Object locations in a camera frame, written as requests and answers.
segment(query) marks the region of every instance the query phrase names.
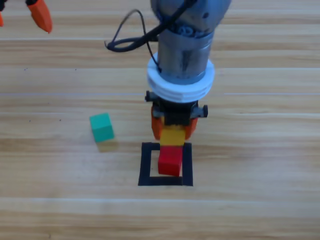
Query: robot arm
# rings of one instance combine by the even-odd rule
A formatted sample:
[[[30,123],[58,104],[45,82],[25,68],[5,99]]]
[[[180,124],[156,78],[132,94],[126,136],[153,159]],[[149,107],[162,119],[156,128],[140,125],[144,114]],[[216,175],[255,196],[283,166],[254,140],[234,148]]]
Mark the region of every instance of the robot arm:
[[[6,2],[7,0],[0,0],[0,27],[4,26],[1,12],[4,10]],[[53,23],[45,0],[26,0],[25,4],[29,8],[35,24],[50,34],[53,28]]]
[[[170,126],[185,128],[188,139],[197,119],[208,116],[208,107],[200,108],[198,101],[213,85],[215,69],[209,60],[211,45],[215,29],[231,1],[150,0],[159,26],[142,37],[115,41],[128,15],[113,41],[108,45],[105,42],[108,50],[124,53],[157,40],[158,51],[147,66],[147,80],[153,92],[147,91],[145,96],[147,102],[152,102],[152,129],[156,139],[160,138],[163,128]],[[116,47],[128,42],[133,43]]]

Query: gray metal cylinder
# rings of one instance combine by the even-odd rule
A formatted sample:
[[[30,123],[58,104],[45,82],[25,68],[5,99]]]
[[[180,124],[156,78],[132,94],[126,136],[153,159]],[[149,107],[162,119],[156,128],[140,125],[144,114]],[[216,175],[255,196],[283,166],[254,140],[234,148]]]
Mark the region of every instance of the gray metal cylinder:
[[[187,37],[165,30],[159,35],[158,63],[161,76],[180,85],[201,80],[210,56],[214,33],[202,38]]]

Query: black cable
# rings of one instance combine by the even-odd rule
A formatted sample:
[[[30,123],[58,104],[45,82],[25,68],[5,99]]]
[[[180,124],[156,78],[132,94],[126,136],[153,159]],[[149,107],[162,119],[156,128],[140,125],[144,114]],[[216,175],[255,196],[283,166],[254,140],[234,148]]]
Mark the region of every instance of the black cable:
[[[108,50],[116,52],[116,53],[125,53],[125,52],[129,52],[129,51],[133,51],[133,50],[135,50],[137,48],[140,48],[141,46],[143,46],[144,44],[146,44],[148,42],[155,42],[157,36],[160,33],[162,33],[165,29],[169,28],[172,24],[174,24],[175,21],[178,18],[180,18],[181,15],[186,10],[188,8],[191,8],[197,1],[198,0],[185,0],[184,3],[181,5],[181,7],[179,7],[178,10],[167,21],[161,23],[159,26],[155,27],[153,30],[149,31],[144,36],[141,36],[141,37],[138,37],[138,38],[134,38],[135,41],[132,44],[130,44],[129,46],[117,47],[117,45],[119,45],[120,43],[122,44],[122,43],[128,43],[129,42],[128,39],[116,41],[116,38],[118,36],[118,33],[119,33],[122,25],[127,21],[127,19],[130,17],[130,15],[132,15],[134,12],[136,12],[136,10],[133,10],[122,21],[122,23],[121,23],[122,25],[120,25],[120,27],[119,27],[119,29],[117,31],[117,34],[115,35],[115,38],[113,38],[113,41],[111,41],[109,44],[106,44],[106,42],[104,42],[105,47]]]
[[[141,11],[139,11],[138,9],[133,9],[131,10],[126,16],[125,18],[122,20],[118,30],[116,31],[116,34],[113,38],[113,40],[111,41],[110,44],[114,43],[114,45],[120,45],[120,44],[125,44],[125,43],[132,43],[132,42],[136,42],[140,39],[140,37],[131,37],[131,38],[126,38],[126,39],[121,39],[121,40],[118,40],[115,42],[121,28],[123,27],[123,25],[125,24],[125,22],[130,18],[130,16],[134,13],[138,13],[140,15],[140,18],[141,18],[141,22],[142,22],[142,27],[143,27],[143,33],[144,33],[144,36],[147,34],[147,31],[146,31],[146,24],[145,24],[145,19],[144,19],[144,16],[143,14],[141,13]],[[158,37],[155,37],[155,38],[152,38],[150,41],[147,41],[146,42],[146,45],[148,47],[148,50],[149,50],[149,53],[151,54],[151,57],[155,63],[155,65],[157,65],[158,69],[160,70],[161,72],[161,69],[159,67],[159,63],[156,61],[155,57],[154,57],[154,54],[152,53],[152,50],[151,50],[151,47],[150,47],[150,44],[149,42],[157,42],[158,41]],[[106,43],[106,41],[104,41],[104,46],[108,49],[108,44]]]

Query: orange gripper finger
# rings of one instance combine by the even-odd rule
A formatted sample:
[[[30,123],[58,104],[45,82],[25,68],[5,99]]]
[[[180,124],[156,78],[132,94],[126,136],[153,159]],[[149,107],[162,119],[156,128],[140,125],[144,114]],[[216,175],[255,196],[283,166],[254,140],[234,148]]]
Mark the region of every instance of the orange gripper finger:
[[[0,12],[0,27],[3,27],[3,26],[4,26],[4,20],[2,19],[1,12]]]
[[[48,34],[51,33],[53,23],[45,0],[37,0],[35,4],[28,5],[28,8],[36,25]]]

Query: orange object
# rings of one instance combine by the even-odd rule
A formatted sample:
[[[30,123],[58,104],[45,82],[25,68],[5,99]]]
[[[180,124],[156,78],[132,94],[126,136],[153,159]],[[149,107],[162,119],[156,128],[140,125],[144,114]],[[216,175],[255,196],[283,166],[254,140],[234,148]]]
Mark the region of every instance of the orange object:
[[[191,135],[194,133],[194,131],[196,130],[197,123],[198,123],[198,118],[190,119],[189,126],[185,127],[185,139],[186,140],[188,140],[191,137]]]
[[[4,20],[2,19],[1,12],[0,12],[0,27],[3,27],[3,26],[4,26]]]
[[[179,177],[183,160],[183,146],[161,146],[158,172],[162,175]]]
[[[156,140],[160,140],[161,132],[162,132],[162,121],[161,118],[156,118],[153,116],[153,107],[151,108],[151,127],[153,131],[154,138]]]
[[[45,0],[38,0],[35,4],[29,5],[28,8],[36,25],[48,34],[51,33],[53,22]]]

